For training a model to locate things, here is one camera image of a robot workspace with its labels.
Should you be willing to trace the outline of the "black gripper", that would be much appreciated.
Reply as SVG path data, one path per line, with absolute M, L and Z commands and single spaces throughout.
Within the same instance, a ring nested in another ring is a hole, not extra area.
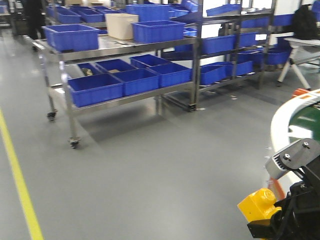
M 271 219 L 247 224 L 254 239 L 318 240 L 320 238 L 320 161 L 313 160 L 298 171 L 302 180 L 294 183 L 284 200 L 276 203 L 281 211 Z

